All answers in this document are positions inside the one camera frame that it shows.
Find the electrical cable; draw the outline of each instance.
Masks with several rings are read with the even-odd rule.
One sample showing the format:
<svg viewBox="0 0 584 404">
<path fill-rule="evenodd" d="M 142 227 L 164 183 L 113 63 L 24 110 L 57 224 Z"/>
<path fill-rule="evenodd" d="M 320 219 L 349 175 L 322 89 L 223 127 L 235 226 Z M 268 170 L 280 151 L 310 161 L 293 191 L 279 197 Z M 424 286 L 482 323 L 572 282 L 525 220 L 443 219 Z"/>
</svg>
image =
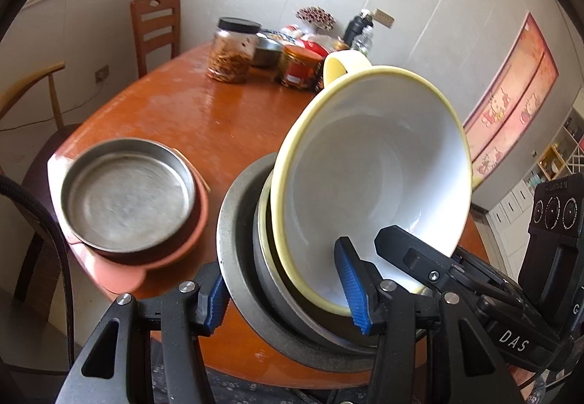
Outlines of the electrical cable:
<svg viewBox="0 0 584 404">
<path fill-rule="evenodd" d="M 335 404 L 335 401 L 337 400 L 338 395 L 339 395 L 339 390 L 332 389 L 331 392 L 329 393 L 329 396 L 326 399 L 326 404 Z"/>
<path fill-rule="evenodd" d="M 297 388 L 291 389 L 294 394 L 296 394 L 300 399 L 302 399 L 306 404 L 322 404 L 319 400 L 315 399 L 314 397 L 309 396 L 305 392 Z"/>
<path fill-rule="evenodd" d="M 556 351 L 554 351 L 553 355 L 551 355 L 550 359 L 548 359 L 545 364 L 539 368 L 539 371 L 537 371 L 537 373 L 535 373 L 531 378 L 529 378 L 527 381 L 525 381 L 524 383 L 522 383 L 519 386 L 519 389 L 524 389 L 526 387 L 528 387 L 531 383 L 533 383 L 536 379 L 539 378 L 539 376 L 541 376 L 545 370 L 547 370 L 547 368 L 550 366 L 550 364 L 552 364 L 552 362 L 554 362 L 554 360 L 558 357 L 558 355 L 560 354 L 560 351 L 562 351 L 564 349 L 564 347 L 566 345 L 568 345 L 570 342 L 572 342 L 572 344 L 574 343 L 574 338 L 572 336 L 568 336 L 568 338 L 566 338 L 564 341 L 562 341 L 558 347 L 556 348 Z"/>
<path fill-rule="evenodd" d="M 65 237 L 61 228 L 55 223 L 51 214 L 45 207 L 28 193 L 22 186 L 7 176 L 0 175 L 0 195 L 3 195 L 18 205 L 27 209 L 40 223 L 40 226 L 49 234 L 53 245 L 57 250 L 59 265 L 63 276 L 63 289 L 65 290 L 65 316 L 67 333 L 67 356 L 69 367 L 75 361 L 75 337 L 73 322 L 73 289 L 71 286 L 71 272 L 69 271 L 69 261 L 65 246 Z"/>
<path fill-rule="evenodd" d="M 102 91 L 103 91 L 103 83 L 101 84 L 101 87 L 97 90 L 97 92 L 92 97 L 90 97 L 89 99 L 83 101 L 78 106 L 75 106 L 73 108 L 69 108 L 69 109 L 63 111 L 61 114 L 67 114 L 68 112 L 75 111 L 76 109 L 79 109 L 79 108 L 83 107 L 88 102 L 93 101 L 97 96 L 99 96 Z M 55 118 L 55 116 L 52 116 L 52 117 L 50 117 L 48 119 L 43 119 L 42 121 L 28 122 L 27 124 L 22 124 L 22 125 L 19 125 L 19 126 L 16 126 L 16 127 L 7 127 L 6 129 L 0 129 L 0 132 L 15 131 L 17 129 L 21 129 L 22 127 L 33 126 L 33 125 L 36 125 L 36 124 L 43 124 L 43 122 L 52 121 L 54 118 Z"/>
</svg>

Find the wall socket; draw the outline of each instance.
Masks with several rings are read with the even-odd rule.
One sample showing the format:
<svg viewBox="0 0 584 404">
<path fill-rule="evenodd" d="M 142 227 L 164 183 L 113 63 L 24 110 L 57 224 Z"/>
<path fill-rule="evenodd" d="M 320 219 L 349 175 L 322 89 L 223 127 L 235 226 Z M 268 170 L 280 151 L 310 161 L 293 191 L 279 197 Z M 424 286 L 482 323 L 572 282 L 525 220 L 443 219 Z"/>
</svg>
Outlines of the wall socket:
<svg viewBox="0 0 584 404">
<path fill-rule="evenodd" d="M 393 19 L 393 17 L 391 17 L 391 15 L 386 14 L 384 11 L 376 8 L 375 12 L 373 12 L 373 20 L 375 20 L 376 22 L 379 22 L 382 26 L 386 26 L 387 28 L 391 28 L 394 19 Z"/>
<path fill-rule="evenodd" d="M 99 84 L 100 82 L 104 82 L 107 77 L 109 76 L 109 65 L 100 68 L 95 72 L 95 84 Z"/>
</svg>

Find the metal bowl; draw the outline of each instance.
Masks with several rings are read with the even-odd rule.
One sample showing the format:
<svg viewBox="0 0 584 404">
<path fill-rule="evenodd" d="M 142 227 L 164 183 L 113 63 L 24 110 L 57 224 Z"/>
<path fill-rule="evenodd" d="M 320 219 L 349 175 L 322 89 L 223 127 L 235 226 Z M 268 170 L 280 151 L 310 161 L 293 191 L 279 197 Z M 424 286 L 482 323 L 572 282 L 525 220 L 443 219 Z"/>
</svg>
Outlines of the metal bowl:
<svg viewBox="0 0 584 404">
<path fill-rule="evenodd" d="M 269 28 L 262 28 L 258 35 L 261 36 L 265 36 L 267 38 L 270 38 L 274 41 L 277 41 L 279 43 L 284 43 L 284 44 L 290 44 L 290 45 L 297 45 L 297 41 L 296 38 L 294 38 L 291 35 L 286 35 L 285 33 L 279 32 L 278 30 L 270 30 Z"/>
<path fill-rule="evenodd" d="M 253 215 L 276 154 L 256 160 L 230 186 L 217 222 L 217 256 L 235 306 L 274 349 L 301 364 L 332 373 L 371 370 L 373 356 L 337 353 L 293 331 L 272 309 L 253 260 Z"/>
<path fill-rule="evenodd" d="M 86 150 L 61 190 L 67 225 L 107 254 L 136 253 L 172 237 L 191 214 L 196 187 L 178 154 L 158 142 L 120 138 Z"/>
<path fill-rule="evenodd" d="M 334 315 L 307 300 L 288 279 L 272 234 L 269 207 L 272 174 L 264 183 L 253 218 L 253 255 L 258 279 L 272 307 L 294 330 L 331 350 L 375 355 L 377 337 L 363 336 L 351 317 Z"/>
<path fill-rule="evenodd" d="M 252 66 L 256 68 L 270 68 L 276 65 L 282 53 L 282 45 L 264 36 L 260 36 L 258 39 L 258 46 L 256 46 L 255 54 L 253 55 Z"/>
</svg>

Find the blue gripper pad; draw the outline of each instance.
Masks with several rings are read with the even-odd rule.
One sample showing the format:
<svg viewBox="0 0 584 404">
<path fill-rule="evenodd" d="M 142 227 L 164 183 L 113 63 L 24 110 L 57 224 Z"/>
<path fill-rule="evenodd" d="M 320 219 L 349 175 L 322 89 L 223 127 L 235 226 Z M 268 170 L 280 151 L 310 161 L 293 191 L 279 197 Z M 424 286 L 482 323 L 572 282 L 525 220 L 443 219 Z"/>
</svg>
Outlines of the blue gripper pad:
<svg viewBox="0 0 584 404">
<path fill-rule="evenodd" d="M 225 317 L 229 292 L 221 275 L 219 263 L 213 261 L 199 269 L 195 282 L 199 285 L 195 324 L 202 336 L 211 336 Z"/>
<path fill-rule="evenodd" d="M 339 238 L 335 242 L 335 266 L 337 266 L 337 272 L 341 278 L 341 285 L 349 303 L 353 322 L 361 328 L 361 333 L 368 335 L 373 324 L 369 317 L 367 293 L 356 270 L 356 267 L 361 264 L 356 264 L 356 261 L 360 263 L 349 238 Z"/>
<path fill-rule="evenodd" d="M 223 322 L 229 299 L 229 291 L 227 290 L 223 276 L 219 275 L 207 298 L 207 318 L 203 322 L 203 328 L 209 335 Z"/>
</svg>

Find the shelf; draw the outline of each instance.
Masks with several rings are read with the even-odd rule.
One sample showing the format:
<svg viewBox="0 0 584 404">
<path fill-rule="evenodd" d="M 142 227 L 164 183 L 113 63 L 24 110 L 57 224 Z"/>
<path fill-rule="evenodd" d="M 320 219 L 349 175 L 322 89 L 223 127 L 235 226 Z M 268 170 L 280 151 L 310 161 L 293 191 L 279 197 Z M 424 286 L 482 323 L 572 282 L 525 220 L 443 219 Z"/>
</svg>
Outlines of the shelf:
<svg viewBox="0 0 584 404">
<path fill-rule="evenodd" d="M 570 131 L 566 129 L 566 126 L 562 126 L 562 129 L 564 130 L 564 132 L 566 134 L 568 134 L 568 136 L 570 136 L 570 139 L 572 139 L 574 141 L 574 143 L 578 143 L 578 141 L 576 139 L 574 139 L 574 136 L 572 134 L 570 134 Z"/>
<path fill-rule="evenodd" d="M 572 108 L 570 114 L 568 114 L 568 118 L 566 122 L 564 122 L 564 126 L 562 128 L 567 132 L 567 134 L 576 142 L 580 142 L 584 135 L 584 119 L 580 116 L 579 112 Z"/>
<path fill-rule="evenodd" d="M 545 177 L 544 171 L 541 169 L 541 167 L 538 164 L 535 164 L 533 168 L 527 173 L 523 181 L 533 195 L 537 184 L 547 181 L 547 177 Z"/>
<path fill-rule="evenodd" d="M 541 163 L 538 163 L 538 165 L 539 165 L 539 167 L 540 167 L 541 171 L 544 173 L 544 175 L 545 175 L 545 178 L 546 178 L 547 180 L 551 180 L 551 177 L 550 177 L 550 175 L 547 173 L 546 169 L 545 169 L 545 168 L 543 168 L 543 167 L 541 166 Z"/>
<path fill-rule="evenodd" d="M 565 167 L 565 165 L 566 165 L 566 161 L 565 161 L 565 160 L 564 160 L 564 158 L 562 157 L 562 154 L 560 154 L 560 153 L 558 152 L 558 149 L 556 149 L 556 148 L 555 148 L 553 145 L 551 145 L 550 147 L 551 147 L 551 149 L 554 151 L 554 153 L 555 153 L 555 154 L 558 156 L 558 158 L 559 158 L 559 160 L 560 160 L 560 162 L 561 162 L 561 164 L 562 164 L 562 169 L 563 169 L 563 168 Z"/>
<path fill-rule="evenodd" d="M 584 172 L 584 150 L 580 147 L 568 159 L 567 168 L 572 173 Z"/>
</svg>

